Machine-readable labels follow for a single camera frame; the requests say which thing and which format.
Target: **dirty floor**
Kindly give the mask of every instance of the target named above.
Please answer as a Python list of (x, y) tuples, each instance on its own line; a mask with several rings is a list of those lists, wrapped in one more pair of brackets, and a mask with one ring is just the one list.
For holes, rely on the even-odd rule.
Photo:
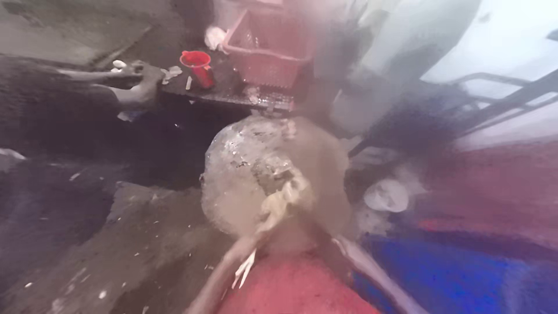
[(0, 172), (0, 312), (181, 313), (195, 297), (232, 241), (201, 210), (204, 153), (246, 112), (163, 101), (125, 155)]

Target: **human hand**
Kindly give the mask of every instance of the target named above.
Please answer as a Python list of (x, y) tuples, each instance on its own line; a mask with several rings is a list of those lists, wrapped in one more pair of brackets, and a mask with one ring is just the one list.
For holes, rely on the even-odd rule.
[(140, 71), (143, 75), (143, 80), (159, 83), (165, 78), (165, 74), (160, 68), (143, 61), (134, 61), (131, 66)]

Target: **red plastic mug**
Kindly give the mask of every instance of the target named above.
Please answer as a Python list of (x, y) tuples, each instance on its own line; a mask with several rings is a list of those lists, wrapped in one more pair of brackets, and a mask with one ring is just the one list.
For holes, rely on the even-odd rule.
[(203, 51), (183, 51), (180, 56), (180, 63), (192, 70), (203, 88), (210, 88), (214, 85), (210, 62), (211, 57)]

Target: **red plastic basket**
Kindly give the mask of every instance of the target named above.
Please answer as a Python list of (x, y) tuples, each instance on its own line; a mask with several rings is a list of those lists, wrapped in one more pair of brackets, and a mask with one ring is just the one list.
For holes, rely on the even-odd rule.
[(245, 82), (283, 88), (292, 87), (299, 69), (314, 54), (307, 25), (280, 8), (245, 10), (223, 49)]

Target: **debris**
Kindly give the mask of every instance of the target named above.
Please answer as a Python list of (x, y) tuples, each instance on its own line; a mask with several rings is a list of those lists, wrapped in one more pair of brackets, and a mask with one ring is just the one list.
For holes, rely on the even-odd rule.
[(91, 274), (85, 276), (85, 278), (83, 278), (80, 282), (81, 282), (81, 283), (84, 283), (84, 282), (87, 280), (87, 278), (89, 278), (89, 276), (91, 276)]
[(252, 104), (259, 104), (259, 86), (247, 86), (244, 94), (248, 96)]
[(205, 45), (210, 50), (220, 50), (223, 51), (223, 41), (227, 36), (227, 32), (224, 30), (216, 27), (216, 26), (209, 26), (205, 30)]
[(186, 82), (186, 90), (189, 91), (191, 86), (192, 86), (192, 77), (188, 77), (188, 81)]
[(73, 283), (70, 283), (66, 290), (66, 295), (70, 294), (74, 289), (75, 289), (75, 285)]
[(161, 82), (163, 85), (167, 85), (171, 78), (182, 74), (182, 69), (177, 65), (171, 66), (168, 70), (161, 69), (161, 71), (165, 74), (165, 78), (163, 78), (163, 82)]
[(70, 177), (70, 181), (73, 181), (75, 178), (79, 177), (79, 175), (81, 175), (81, 172), (78, 172), (78, 173), (72, 175), (72, 176)]
[(15, 150), (8, 149), (8, 148), (0, 148), (0, 155), (14, 157), (15, 159), (26, 160), (25, 156), (16, 152)]
[(117, 69), (123, 69), (127, 66), (127, 64), (124, 61), (115, 60), (115, 61), (112, 61), (112, 66), (117, 68)]

